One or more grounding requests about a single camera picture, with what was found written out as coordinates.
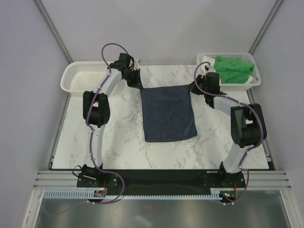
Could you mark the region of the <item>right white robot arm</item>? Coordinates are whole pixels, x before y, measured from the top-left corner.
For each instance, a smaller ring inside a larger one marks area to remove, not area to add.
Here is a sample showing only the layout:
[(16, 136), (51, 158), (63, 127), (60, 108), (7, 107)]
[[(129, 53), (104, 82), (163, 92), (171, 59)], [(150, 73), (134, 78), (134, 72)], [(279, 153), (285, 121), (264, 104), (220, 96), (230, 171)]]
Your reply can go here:
[(221, 92), (217, 73), (195, 76), (188, 89), (191, 93), (203, 95), (209, 107), (230, 116), (233, 144), (227, 158), (220, 164), (222, 172), (217, 175), (218, 184), (229, 187), (235, 180), (233, 174), (242, 171), (248, 153), (259, 147), (267, 137), (261, 106), (257, 103), (245, 104)]

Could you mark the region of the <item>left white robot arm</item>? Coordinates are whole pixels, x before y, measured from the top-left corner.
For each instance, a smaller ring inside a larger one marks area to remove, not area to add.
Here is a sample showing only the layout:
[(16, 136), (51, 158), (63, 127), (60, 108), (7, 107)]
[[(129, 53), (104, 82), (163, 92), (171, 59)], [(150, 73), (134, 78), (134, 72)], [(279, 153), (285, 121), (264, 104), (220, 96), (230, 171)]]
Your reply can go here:
[(109, 95), (122, 80), (131, 88), (143, 88), (138, 63), (126, 53), (121, 53), (117, 61), (109, 64), (97, 87), (83, 93), (83, 118), (90, 133), (89, 152), (83, 171), (102, 170), (103, 134), (111, 114)]

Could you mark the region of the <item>dark blue towel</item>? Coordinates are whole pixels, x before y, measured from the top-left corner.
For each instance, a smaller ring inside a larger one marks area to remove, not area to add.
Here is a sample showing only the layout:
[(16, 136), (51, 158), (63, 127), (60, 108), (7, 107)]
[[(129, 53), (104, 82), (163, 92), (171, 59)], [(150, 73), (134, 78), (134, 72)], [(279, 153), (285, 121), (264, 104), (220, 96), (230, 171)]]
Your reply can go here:
[(186, 85), (143, 88), (140, 95), (146, 142), (177, 142), (197, 136)]

